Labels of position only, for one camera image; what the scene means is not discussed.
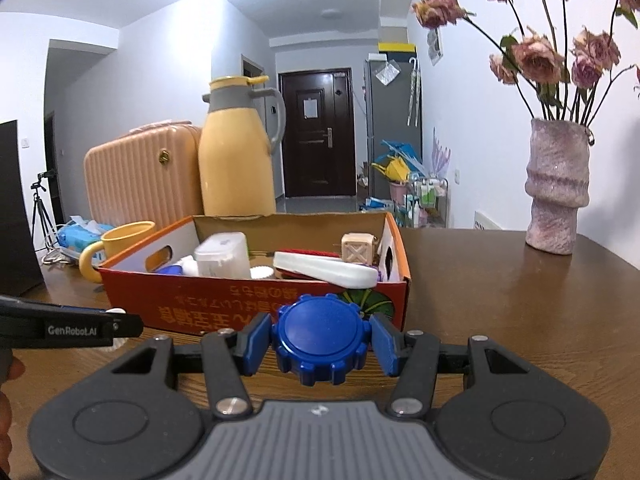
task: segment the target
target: hand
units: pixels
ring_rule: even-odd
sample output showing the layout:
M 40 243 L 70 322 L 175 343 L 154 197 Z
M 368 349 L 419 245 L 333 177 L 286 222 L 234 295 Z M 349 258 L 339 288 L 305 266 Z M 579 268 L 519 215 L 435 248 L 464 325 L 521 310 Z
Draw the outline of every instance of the hand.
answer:
M 17 379 L 24 373 L 24 365 L 14 357 L 14 362 L 9 368 L 9 380 Z M 6 395 L 0 392 L 0 467 L 9 474 L 9 453 L 11 453 L 11 439 L 9 428 L 11 427 L 11 405 Z

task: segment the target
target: green pumpkin picture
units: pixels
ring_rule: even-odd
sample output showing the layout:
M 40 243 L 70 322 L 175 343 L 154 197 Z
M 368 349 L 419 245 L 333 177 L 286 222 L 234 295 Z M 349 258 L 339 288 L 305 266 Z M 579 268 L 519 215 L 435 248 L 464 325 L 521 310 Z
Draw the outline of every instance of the green pumpkin picture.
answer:
M 371 288 L 345 290 L 338 295 L 338 298 L 345 303 L 355 303 L 359 306 L 362 309 L 364 319 L 369 319 L 371 314 L 377 312 L 382 312 L 389 319 L 394 318 L 393 302 L 385 294 Z

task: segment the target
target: tiled floor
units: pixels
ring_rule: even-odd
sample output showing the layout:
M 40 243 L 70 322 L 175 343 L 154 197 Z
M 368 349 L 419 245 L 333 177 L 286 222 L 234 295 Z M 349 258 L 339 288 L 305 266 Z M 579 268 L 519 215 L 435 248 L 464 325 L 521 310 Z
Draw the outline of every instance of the tiled floor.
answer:
M 280 197 L 276 200 L 280 213 L 351 213 L 358 211 L 358 201 L 354 196 L 299 198 Z

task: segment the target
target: gray refrigerator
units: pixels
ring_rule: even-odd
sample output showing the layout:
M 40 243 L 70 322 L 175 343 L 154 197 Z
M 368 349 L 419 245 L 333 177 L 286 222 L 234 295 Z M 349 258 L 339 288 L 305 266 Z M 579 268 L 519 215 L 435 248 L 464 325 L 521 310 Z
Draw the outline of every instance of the gray refrigerator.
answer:
M 376 77 L 377 70 L 384 64 L 384 61 L 366 61 L 364 79 L 367 102 L 369 196 L 388 200 L 391 197 L 388 181 L 378 170 L 371 167 L 371 163 L 388 152 L 388 148 L 382 145 L 382 140 L 410 144 L 418 158 L 422 160 L 422 97 L 414 97 L 420 103 L 418 126 L 415 126 L 415 105 L 410 126 L 407 126 L 413 66 L 408 62 L 398 62 L 400 73 L 385 86 Z

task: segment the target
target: cardboard box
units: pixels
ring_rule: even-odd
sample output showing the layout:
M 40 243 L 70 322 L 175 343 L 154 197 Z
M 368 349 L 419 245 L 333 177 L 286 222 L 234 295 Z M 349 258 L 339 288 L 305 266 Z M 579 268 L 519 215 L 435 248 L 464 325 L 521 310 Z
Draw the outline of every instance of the cardboard box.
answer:
M 345 233 L 373 234 L 378 243 L 383 281 L 370 290 L 344 290 L 311 280 L 227 280 L 154 274 L 148 265 L 160 258 L 175 263 L 212 234 L 241 231 L 250 253 L 265 257 L 282 249 L 340 252 Z M 402 329 L 409 296 L 409 266 L 400 232 L 388 212 L 351 214 L 275 214 L 251 218 L 185 218 L 107 260 L 99 269 L 113 306 L 139 314 L 146 326 L 201 334 L 220 328 L 240 330 L 258 312 L 273 317 L 302 294 L 338 294 L 359 304 L 366 316 L 384 312 Z

